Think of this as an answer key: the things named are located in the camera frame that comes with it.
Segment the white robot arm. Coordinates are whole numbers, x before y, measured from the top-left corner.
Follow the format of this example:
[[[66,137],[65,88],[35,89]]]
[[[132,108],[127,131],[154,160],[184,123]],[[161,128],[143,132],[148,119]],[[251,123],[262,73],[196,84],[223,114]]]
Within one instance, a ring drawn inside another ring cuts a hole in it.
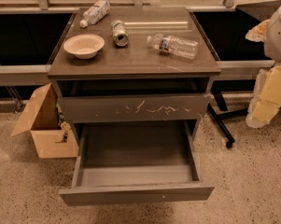
[[[269,71],[260,69],[246,116],[248,127],[261,128],[281,108],[281,6],[270,19],[249,30],[246,39],[262,42],[265,55],[274,61]]]

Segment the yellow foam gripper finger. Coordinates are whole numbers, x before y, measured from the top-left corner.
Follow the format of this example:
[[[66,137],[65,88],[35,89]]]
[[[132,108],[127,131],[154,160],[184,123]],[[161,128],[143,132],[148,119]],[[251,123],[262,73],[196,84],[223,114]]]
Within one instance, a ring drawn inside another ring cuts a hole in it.
[[[250,101],[246,124],[261,128],[270,123],[281,108],[281,63],[270,70],[260,69]]]
[[[246,33],[246,39],[253,42],[264,42],[269,20],[262,21]]]

